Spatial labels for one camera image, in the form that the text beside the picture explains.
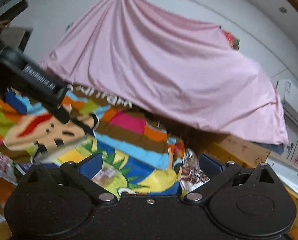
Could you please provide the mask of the clear brown snack bar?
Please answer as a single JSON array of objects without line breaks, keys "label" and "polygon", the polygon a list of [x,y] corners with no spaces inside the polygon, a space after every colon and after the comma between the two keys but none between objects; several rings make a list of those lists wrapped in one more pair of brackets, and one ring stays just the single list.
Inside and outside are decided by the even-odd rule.
[{"label": "clear brown snack bar", "polygon": [[105,188],[115,177],[119,175],[118,171],[112,167],[103,167],[96,175],[93,176],[92,181],[97,185]]}]

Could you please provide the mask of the grey wall cabinet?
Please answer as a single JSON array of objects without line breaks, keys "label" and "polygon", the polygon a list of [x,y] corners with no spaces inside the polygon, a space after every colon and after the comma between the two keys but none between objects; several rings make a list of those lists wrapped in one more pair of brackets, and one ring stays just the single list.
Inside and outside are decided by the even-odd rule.
[{"label": "grey wall cabinet", "polygon": [[9,27],[1,32],[0,39],[8,46],[24,51],[32,31],[32,28]]}]

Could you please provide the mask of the metal tray with dinosaur picture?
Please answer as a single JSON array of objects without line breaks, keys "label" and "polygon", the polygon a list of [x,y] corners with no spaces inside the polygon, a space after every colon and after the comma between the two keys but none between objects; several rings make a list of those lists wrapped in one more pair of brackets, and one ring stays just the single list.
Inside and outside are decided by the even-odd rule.
[{"label": "metal tray with dinosaur picture", "polygon": [[57,139],[50,146],[36,143],[31,156],[33,162],[61,165],[67,161],[79,163],[92,154],[102,156],[102,168],[112,167],[119,173],[104,189],[121,197],[128,194],[176,194],[179,191],[179,163],[174,155],[175,143],[166,145],[164,153],[146,150],[129,143],[122,146],[107,144],[93,136],[62,142]]}]

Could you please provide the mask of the white air conditioner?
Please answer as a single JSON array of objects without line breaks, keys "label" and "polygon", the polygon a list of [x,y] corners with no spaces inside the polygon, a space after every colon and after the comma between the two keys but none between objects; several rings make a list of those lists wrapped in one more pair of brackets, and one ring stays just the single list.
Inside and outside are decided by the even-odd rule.
[{"label": "white air conditioner", "polygon": [[290,80],[279,80],[276,86],[285,114],[298,126],[298,88]]}]

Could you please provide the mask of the white green pickle pouch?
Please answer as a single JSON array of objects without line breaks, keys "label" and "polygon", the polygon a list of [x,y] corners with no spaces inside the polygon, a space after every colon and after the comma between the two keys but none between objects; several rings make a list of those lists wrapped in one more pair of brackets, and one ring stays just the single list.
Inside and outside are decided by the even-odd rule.
[{"label": "white green pickle pouch", "polygon": [[15,175],[14,162],[0,152],[0,178],[17,185],[18,181]]}]

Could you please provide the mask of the floral white quilt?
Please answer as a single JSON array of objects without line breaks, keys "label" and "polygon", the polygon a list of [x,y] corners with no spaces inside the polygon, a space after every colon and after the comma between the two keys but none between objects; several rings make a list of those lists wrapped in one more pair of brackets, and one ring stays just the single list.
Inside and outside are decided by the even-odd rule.
[{"label": "floral white quilt", "polygon": [[185,151],[181,171],[179,181],[185,191],[191,192],[210,181],[209,177],[201,170],[197,155],[189,148]]}]

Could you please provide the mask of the white door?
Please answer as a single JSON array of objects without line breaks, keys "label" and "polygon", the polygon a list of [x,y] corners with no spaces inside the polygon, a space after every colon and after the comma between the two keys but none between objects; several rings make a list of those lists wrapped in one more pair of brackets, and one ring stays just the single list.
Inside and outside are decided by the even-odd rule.
[{"label": "white door", "polygon": [[292,161],[293,155],[298,144],[298,127],[287,116],[285,116],[286,130],[288,132],[289,143],[284,146],[284,157]]}]

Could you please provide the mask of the colourful cartoon blanket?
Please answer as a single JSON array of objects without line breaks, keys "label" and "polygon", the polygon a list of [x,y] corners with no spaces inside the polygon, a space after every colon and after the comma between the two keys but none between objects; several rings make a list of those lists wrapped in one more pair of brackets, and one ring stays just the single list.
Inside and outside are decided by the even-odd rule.
[{"label": "colourful cartoon blanket", "polygon": [[25,169],[35,163],[31,156],[36,143],[50,146],[57,139],[68,142],[88,135],[107,144],[129,143],[157,153],[164,153],[166,145],[174,142],[174,155],[179,160],[174,170],[179,172],[179,177],[181,175],[180,165],[185,152],[182,140],[150,120],[130,101],[76,86],[63,100],[70,121],[62,124],[41,103],[19,94],[15,98],[24,106],[24,113],[0,101],[0,152],[14,162],[17,181]]}]

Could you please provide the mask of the pink hanging sheet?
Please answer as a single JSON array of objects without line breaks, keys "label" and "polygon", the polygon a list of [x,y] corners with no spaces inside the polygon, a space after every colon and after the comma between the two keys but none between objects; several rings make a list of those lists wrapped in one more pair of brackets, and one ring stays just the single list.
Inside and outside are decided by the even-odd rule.
[{"label": "pink hanging sheet", "polygon": [[40,65],[201,131],[288,142],[282,103],[259,63],[233,50],[219,25],[145,0],[100,0]]}]

